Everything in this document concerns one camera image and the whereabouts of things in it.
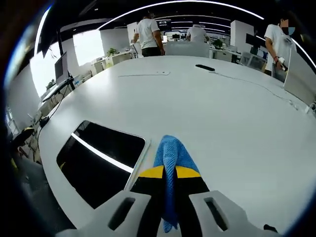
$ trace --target man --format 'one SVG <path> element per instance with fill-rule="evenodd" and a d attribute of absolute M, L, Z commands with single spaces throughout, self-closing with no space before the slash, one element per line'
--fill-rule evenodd
<path fill-rule="evenodd" d="M 144 18 L 138 23 L 133 43 L 139 39 L 144 57 L 164 55 L 161 33 L 157 22 L 151 19 L 150 13 L 145 11 Z"/>
<path fill-rule="evenodd" d="M 209 41 L 209 37 L 207 36 L 206 31 L 198 24 L 198 22 L 194 22 L 193 26 L 188 29 L 187 40 L 191 42 L 204 43 L 205 40 Z"/>
<path fill-rule="evenodd" d="M 278 25 L 268 25 L 265 33 L 266 48 L 269 51 L 265 74 L 270 76 L 273 70 L 282 69 L 281 63 L 278 60 L 280 57 L 285 59 L 283 65 L 288 67 L 291 49 L 296 51 L 296 45 L 289 36 L 288 21 L 287 14 L 283 13 L 280 18 L 280 23 Z"/>

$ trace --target potted plant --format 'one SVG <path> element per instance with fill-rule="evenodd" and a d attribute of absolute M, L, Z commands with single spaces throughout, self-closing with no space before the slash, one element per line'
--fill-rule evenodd
<path fill-rule="evenodd" d="M 49 90 L 53 85 L 55 85 L 55 80 L 51 80 L 49 84 L 46 86 L 46 90 Z"/>
<path fill-rule="evenodd" d="M 216 49 L 220 49 L 223 46 L 223 42 L 220 39 L 217 39 L 213 42 L 213 45 Z"/>
<path fill-rule="evenodd" d="M 110 48 L 108 51 L 108 57 L 113 56 L 114 54 L 117 53 L 117 50 L 114 48 Z"/>

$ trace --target black pants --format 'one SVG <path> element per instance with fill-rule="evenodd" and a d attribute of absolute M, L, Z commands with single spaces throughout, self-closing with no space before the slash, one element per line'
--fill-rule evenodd
<path fill-rule="evenodd" d="M 151 48 L 144 48 L 142 49 L 142 55 L 144 57 L 150 57 L 150 56 L 161 56 L 161 52 L 159 47 L 151 47 Z"/>

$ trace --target phone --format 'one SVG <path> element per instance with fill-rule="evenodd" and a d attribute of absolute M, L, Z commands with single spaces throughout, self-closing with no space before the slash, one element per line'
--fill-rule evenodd
<path fill-rule="evenodd" d="M 214 68 L 211 68 L 211 67 L 208 67 L 208 66 L 205 66 L 205 65 L 201 65 L 201 64 L 197 64 L 196 67 L 208 70 L 210 72 L 214 72 L 215 71 Z"/>

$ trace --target blue cloth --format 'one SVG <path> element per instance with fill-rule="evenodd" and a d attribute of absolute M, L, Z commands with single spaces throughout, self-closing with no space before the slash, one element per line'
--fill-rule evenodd
<path fill-rule="evenodd" d="M 184 145 L 175 137 L 165 135 L 158 147 L 154 167 L 164 165 L 166 171 L 165 210 L 163 214 L 163 230 L 171 231 L 172 226 L 177 229 L 178 218 L 174 208 L 174 180 L 173 173 L 176 165 L 190 168 L 199 172 Z"/>

